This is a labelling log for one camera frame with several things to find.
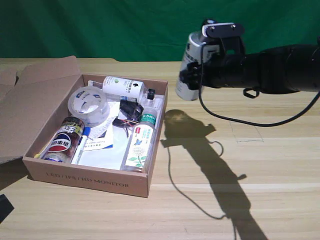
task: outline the tape roll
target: tape roll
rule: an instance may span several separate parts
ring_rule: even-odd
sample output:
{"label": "tape roll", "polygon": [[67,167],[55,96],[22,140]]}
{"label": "tape roll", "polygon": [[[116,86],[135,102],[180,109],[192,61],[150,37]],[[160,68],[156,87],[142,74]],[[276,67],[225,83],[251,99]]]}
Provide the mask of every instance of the tape roll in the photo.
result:
{"label": "tape roll", "polygon": [[109,115],[106,94],[96,86],[81,87],[73,92],[68,100],[68,109],[90,128],[103,123]]}

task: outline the white bottle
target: white bottle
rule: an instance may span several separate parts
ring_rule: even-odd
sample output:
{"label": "white bottle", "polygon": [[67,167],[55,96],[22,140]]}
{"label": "white bottle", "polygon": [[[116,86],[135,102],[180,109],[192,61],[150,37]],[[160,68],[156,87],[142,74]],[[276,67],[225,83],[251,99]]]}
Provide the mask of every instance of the white bottle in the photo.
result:
{"label": "white bottle", "polygon": [[158,114],[152,107],[152,101],[153,100],[150,99],[143,106],[140,123],[133,127],[120,170],[139,173],[148,170]]}
{"label": "white bottle", "polygon": [[139,104],[147,97],[150,90],[152,89],[147,89],[142,81],[115,76],[106,76],[102,85],[102,91],[109,98],[137,102]]}

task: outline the marker pen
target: marker pen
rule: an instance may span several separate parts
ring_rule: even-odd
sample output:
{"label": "marker pen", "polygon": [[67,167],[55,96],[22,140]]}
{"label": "marker pen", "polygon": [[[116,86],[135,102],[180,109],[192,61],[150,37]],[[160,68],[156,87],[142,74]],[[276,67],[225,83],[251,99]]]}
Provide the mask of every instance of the marker pen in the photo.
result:
{"label": "marker pen", "polygon": [[89,133],[90,133],[90,127],[87,127],[87,126],[84,127],[83,134],[80,139],[80,143],[79,143],[78,147],[76,148],[76,151],[73,155],[71,164],[78,164],[79,163],[79,160],[80,160],[82,152],[85,148]]}

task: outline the white plastic bottle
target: white plastic bottle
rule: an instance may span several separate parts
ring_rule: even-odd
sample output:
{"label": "white plastic bottle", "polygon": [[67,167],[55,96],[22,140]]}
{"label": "white plastic bottle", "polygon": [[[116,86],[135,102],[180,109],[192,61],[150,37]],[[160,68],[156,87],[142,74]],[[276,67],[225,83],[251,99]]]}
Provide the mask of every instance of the white plastic bottle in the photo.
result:
{"label": "white plastic bottle", "polygon": [[140,123],[134,126],[120,170],[146,172],[153,149],[157,111],[152,100],[144,106]]}

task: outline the spray can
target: spray can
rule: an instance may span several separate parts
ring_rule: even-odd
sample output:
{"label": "spray can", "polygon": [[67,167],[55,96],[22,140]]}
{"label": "spray can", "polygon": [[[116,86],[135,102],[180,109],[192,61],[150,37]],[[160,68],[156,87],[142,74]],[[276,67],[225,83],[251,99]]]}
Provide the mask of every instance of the spray can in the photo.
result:
{"label": "spray can", "polygon": [[77,117],[66,117],[52,140],[43,159],[71,163],[81,139],[85,124]]}
{"label": "spray can", "polygon": [[[189,37],[183,54],[180,72],[187,69],[188,64],[197,62],[201,64],[201,47],[202,44],[208,39],[205,29],[213,26],[216,22],[207,19],[202,24],[202,31],[192,32]],[[219,45],[206,45],[203,47],[203,63],[210,60],[213,53],[219,52]],[[175,86],[176,94],[186,101],[193,101],[198,99],[199,89],[191,90],[188,85],[178,78]]]}

